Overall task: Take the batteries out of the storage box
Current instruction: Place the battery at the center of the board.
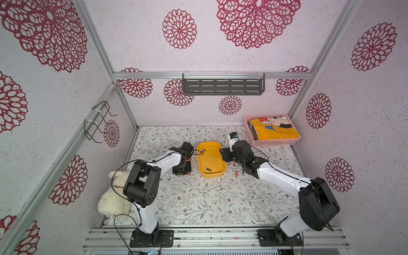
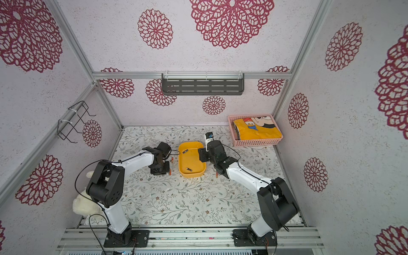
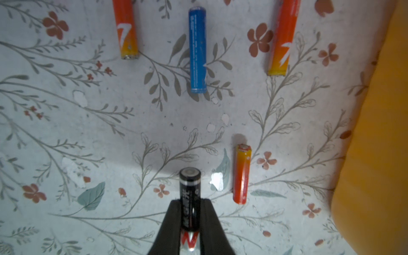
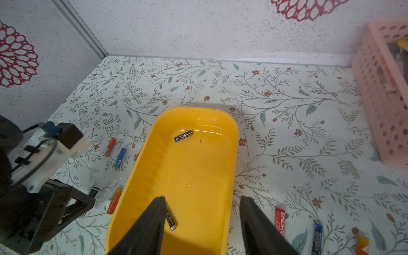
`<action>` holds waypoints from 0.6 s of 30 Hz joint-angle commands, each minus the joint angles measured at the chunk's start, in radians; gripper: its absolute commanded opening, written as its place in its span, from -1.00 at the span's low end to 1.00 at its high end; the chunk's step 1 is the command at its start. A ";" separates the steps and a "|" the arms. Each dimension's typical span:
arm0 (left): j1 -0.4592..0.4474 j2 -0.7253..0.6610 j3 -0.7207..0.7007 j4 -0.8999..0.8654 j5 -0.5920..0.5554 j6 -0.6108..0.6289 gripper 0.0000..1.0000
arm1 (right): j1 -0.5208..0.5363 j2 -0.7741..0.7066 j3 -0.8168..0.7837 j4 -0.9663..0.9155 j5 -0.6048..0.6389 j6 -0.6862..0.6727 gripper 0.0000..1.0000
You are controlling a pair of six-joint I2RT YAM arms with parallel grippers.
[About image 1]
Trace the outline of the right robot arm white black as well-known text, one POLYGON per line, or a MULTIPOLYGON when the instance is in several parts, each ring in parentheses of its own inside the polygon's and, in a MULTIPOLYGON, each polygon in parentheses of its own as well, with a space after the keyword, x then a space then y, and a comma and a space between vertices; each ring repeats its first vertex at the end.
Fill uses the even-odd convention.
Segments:
POLYGON ((260 240, 271 240, 279 246, 296 244, 296 237, 304 231, 333 230, 330 221, 340 212, 340 205, 327 182, 320 177, 300 177, 285 171, 269 159, 255 156, 253 147, 238 140, 229 148, 220 149, 222 160, 235 162, 244 172, 262 181, 272 183, 298 198, 299 209, 281 220, 273 234, 259 234, 260 240))

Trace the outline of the yellow plastic storage box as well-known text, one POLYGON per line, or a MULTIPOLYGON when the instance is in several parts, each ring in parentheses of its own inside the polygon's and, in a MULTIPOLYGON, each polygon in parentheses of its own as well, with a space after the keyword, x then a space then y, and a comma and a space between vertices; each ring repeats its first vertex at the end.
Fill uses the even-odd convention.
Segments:
POLYGON ((222 160, 220 149, 222 149, 222 145, 216 141, 202 142, 198 144, 198 165, 200 173, 203 177, 216 178, 225 173, 227 166, 222 160))

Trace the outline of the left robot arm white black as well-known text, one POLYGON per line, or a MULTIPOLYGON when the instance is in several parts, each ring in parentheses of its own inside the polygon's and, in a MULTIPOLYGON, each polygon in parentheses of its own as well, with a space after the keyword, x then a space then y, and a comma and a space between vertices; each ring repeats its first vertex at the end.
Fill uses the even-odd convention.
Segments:
POLYGON ((193 151, 194 147, 184 142, 181 147, 171 147, 156 159, 134 162, 123 188, 124 196, 140 217, 140 224, 132 233, 131 248, 172 246, 170 232, 159 229, 153 203, 158 195, 161 174, 169 170, 175 175, 190 173, 193 151))

